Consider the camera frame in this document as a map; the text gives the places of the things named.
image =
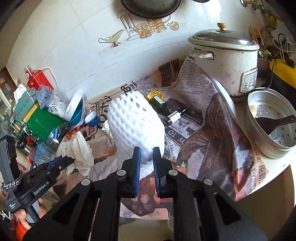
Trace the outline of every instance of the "blue strainer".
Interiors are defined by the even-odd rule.
[[[71,126],[76,126],[80,119],[81,119],[81,114],[82,114],[82,107],[83,107],[83,102],[80,102],[71,118],[71,120],[69,121]]]

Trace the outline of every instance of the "green container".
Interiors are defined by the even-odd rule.
[[[49,134],[62,123],[63,119],[38,107],[28,120],[27,128],[42,142],[46,142]]]

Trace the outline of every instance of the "white wall tile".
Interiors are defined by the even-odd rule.
[[[98,52],[110,47],[110,44],[108,43],[99,43],[99,38],[105,39],[109,36],[112,36],[117,31],[124,29],[121,21],[117,19],[117,13],[123,8],[124,7],[121,5],[121,3],[112,4],[111,6],[108,6],[97,12],[82,23],[85,31],[91,38]],[[119,42],[122,42],[126,38],[128,38],[128,35],[126,32],[123,32],[119,38]]]
[[[188,41],[162,46],[105,68],[98,69],[96,75],[84,80],[67,92],[71,97],[76,91],[83,91],[88,99],[125,84],[143,74],[149,73],[173,59],[184,58],[191,50]]]
[[[83,22],[91,15],[110,6],[115,0],[69,0],[80,21]]]
[[[115,48],[110,48],[110,43],[99,43],[98,38],[101,37],[104,39],[115,34],[118,30],[124,29],[123,24],[117,18],[117,13],[122,8],[123,7],[120,6],[120,4],[113,4],[91,16],[82,23],[106,67],[153,48],[186,41],[189,36],[181,9],[177,9],[171,15],[171,19],[169,21],[170,23],[172,21],[178,22],[179,29],[176,31],[171,30],[167,26],[165,31],[161,33],[154,33],[145,39],[140,39],[137,33],[133,33],[131,35],[136,35],[138,38],[132,41],[126,41],[128,39],[128,34],[124,31],[118,40],[121,44]],[[136,17],[133,14],[131,14],[131,16],[135,25],[146,22],[145,18]]]
[[[226,23],[227,29],[246,34],[249,26],[264,26],[260,11],[254,11],[251,6],[243,7],[239,0],[210,0],[206,3],[183,0],[180,8],[190,35],[204,29],[218,29],[217,23]]]
[[[27,81],[24,68],[36,68],[67,33],[80,24],[68,0],[43,0],[29,17],[11,51],[7,67]]]
[[[50,67],[65,92],[95,74],[103,64],[80,24],[45,57],[39,68]]]

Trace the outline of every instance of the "newspaper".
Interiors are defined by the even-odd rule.
[[[160,91],[171,112],[186,107],[186,113],[178,121],[165,126],[163,158],[170,160],[174,169],[196,180],[212,178],[236,201],[248,195],[265,179],[268,171],[264,163],[233,120],[212,82],[190,60],[179,59],[98,96],[98,100],[90,104],[101,123],[80,130],[91,145],[95,158],[95,165],[87,178],[101,180],[120,168],[116,166],[115,144],[101,129],[107,120],[110,102],[132,90],[144,96],[151,90]],[[74,172],[60,180],[54,190],[63,186],[60,194],[57,194],[64,195],[83,178],[86,177]],[[127,218],[169,219],[173,217],[172,199],[159,199],[156,196],[152,172],[140,180],[137,198],[122,199],[120,215]]]

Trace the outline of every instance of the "human hand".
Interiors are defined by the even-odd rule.
[[[41,204],[43,202],[42,198],[39,198],[38,202],[39,202],[39,206],[40,206],[39,217],[42,218],[47,213],[47,210],[46,210],[46,207],[43,204]],[[26,220],[26,217],[27,217],[26,211],[24,209],[17,210],[16,215],[17,215],[19,221],[21,222],[21,224],[23,225],[23,227],[25,229],[29,230],[31,228],[31,226],[28,224],[28,222]]]

